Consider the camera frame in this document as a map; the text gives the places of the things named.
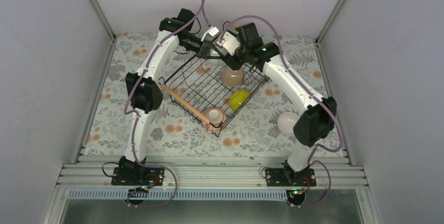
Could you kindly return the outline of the beige ceramic bowl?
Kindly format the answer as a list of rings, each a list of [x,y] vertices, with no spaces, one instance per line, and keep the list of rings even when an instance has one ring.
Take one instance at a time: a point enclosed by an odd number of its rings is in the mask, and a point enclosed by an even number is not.
[[[244,70],[233,70],[229,66],[224,67],[223,72],[221,74],[222,82],[230,87],[237,87],[243,83],[244,79]]]

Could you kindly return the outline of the black wire dish rack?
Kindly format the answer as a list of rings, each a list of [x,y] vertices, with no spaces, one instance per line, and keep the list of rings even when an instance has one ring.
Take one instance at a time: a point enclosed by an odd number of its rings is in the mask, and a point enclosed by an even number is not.
[[[204,115],[205,111],[212,107],[220,108],[226,114],[221,131],[210,132],[203,128],[208,133],[219,136],[248,101],[269,81],[269,77],[255,66],[244,63],[241,67],[244,70],[243,83],[237,87],[230,87],[221,80],[221,74],[227,65],[224,62],[221,65],[210,65],[207,60],[198,58],[195,54],[169,77],[160,78],[160,83],[174,105],[181,108],[202,127],[203,122],[210,123]],[[232,111],[229,98],[239,89],[249,91],[250,96],[236,111]]]

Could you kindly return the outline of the white ceramic bowl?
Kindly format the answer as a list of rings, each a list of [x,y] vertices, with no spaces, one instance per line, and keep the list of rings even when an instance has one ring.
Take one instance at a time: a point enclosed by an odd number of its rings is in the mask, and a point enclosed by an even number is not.
[[[293,127],[300,119],[300,116],[293,112],[284,112],[277,119],[277,126],[281,133],[287,136],[295,136]]]

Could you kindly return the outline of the pale green bowl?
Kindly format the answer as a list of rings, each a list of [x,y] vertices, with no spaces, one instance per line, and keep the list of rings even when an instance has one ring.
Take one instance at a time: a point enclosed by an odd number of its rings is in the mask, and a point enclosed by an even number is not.
[[[210,52],[207,62],[210,65],[221,65],[223,63],[222,59],[220,58],[220,55],[214,50]]]

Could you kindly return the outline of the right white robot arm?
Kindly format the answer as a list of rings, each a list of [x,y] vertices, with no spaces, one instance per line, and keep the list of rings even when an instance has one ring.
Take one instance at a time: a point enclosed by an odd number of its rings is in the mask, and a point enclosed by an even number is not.
[[[234,32],[224,30],[218,45],[226,51],[225,61],[232,69],[247,63],[279,85],[297,110],[299,120],[292,131],[296,142],[292,153],[284,161],[284,180],[296,186],[310,167],[316,144],[335,127],[337,103],[333,97],[323,97],[311,88],[291,67],[280,43],[264,43],[254,23],[247,23]]]

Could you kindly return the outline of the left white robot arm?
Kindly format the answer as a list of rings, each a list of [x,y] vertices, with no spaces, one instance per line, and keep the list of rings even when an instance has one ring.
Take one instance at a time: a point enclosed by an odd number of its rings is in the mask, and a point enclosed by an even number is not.
[[[176,17],[162,20],[156,41],[143,64],[136,72],[129,72],[125,77],[128,100],[124,113],[132,116],[132,129],[119,167],[125,171],[125,178],[134,185],[142,183],[146,177],[142,162],[147,154],[150,118],[163,101],[158,81],[168,57],[179,46],[201,58],[210,56],[211,42],[191,33],[196,19],[196,14],[183,8]]]

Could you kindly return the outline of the yellow-green bowl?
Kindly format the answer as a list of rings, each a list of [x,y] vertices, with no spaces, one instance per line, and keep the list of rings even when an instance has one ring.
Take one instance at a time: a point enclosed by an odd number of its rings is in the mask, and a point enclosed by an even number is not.
[[[250,92],[245,89],[235,91],[229,98],[229,106],[232,111],[236,111],[250,96]]]

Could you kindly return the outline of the floral patterned table mat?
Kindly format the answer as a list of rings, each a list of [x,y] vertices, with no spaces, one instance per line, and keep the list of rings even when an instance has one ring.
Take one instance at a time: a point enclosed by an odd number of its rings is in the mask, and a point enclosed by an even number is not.
[[[86,143],[86,155],[122,156],[131,132],[131,116],[124,114],[128,97],[125,76],[140,67],[156,40],[154,33],[124,32],[110,63],[98,108]],[[231,92],[212,79],[221,72],[196,59],[185,68],[185,77],[171,88],[199,110],[219,107],[229,111]],[[274,81],[265,83],[228,126],[215,136],[174,104],[168,94],[150,120],[149,156],[288,156],[295,138],[281,133],[277,120],[293,106]]]

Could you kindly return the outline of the white bowl orange rim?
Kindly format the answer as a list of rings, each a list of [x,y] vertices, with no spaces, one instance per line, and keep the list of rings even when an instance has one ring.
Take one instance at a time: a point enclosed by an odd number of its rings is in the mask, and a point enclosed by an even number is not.
[[[210,132],[220,132],[226,119],[226,114],[220,108],[212,107],[207,109],[204,115],[210,120],[210,123],[203,122],[203,128]]]

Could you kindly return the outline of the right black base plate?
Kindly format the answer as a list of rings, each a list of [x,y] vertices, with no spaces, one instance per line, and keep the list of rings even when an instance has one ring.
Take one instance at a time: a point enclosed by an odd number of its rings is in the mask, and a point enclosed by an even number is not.
[[[270,187],[292,187],[292,186],[316,186],[316,175],[313,169],[306,167],[300,172],[282,168],[265,167],[263,177],[267,186]]]

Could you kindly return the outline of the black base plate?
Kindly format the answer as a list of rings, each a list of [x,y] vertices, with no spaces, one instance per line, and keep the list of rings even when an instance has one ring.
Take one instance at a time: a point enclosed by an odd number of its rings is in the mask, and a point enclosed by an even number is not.
[[[160,167],[143,167],[139,174],[117,167],[113,171],[111,184],[114,186],[161,186],[163,177],[164,169]]]
[[[265,167],[263,177],[267,186],[270,187],[292,187],[292,186],[316,186],[316,175],[313,169],[306,167],[300,172],[282,168]]]

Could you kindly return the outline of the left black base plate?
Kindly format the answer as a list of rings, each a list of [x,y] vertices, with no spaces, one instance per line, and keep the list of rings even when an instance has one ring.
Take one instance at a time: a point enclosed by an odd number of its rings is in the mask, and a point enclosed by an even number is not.
[[[139,174],[117,167],[113,171],[111,184],[114,186],[161,186],[163,177],[164,169],[160,167],[143,167]]]

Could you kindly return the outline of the aluminium rail frame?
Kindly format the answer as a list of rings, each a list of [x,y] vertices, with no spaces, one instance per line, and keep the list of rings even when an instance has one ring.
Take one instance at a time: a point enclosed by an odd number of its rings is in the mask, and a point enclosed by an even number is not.
[[[80,155],[76,162],[62,166],[44,223],[60,223],[70,190],[75,188],[129,189],[114,186],[105,176],[118,161],[116,155]],[[364,223],[379,223],[380,219],[372,198],[364,168],[353,166],[346,156],[316,158],[311,165],[316,175],[316,186],[311,190],[351,189],[356,193]],[[267,186],[263,177],[265,167],[282,167],[282,157],[194,157],[150,156],[151,165],[166,167],[163,183],[156,189],[284,189],[292,187]]]

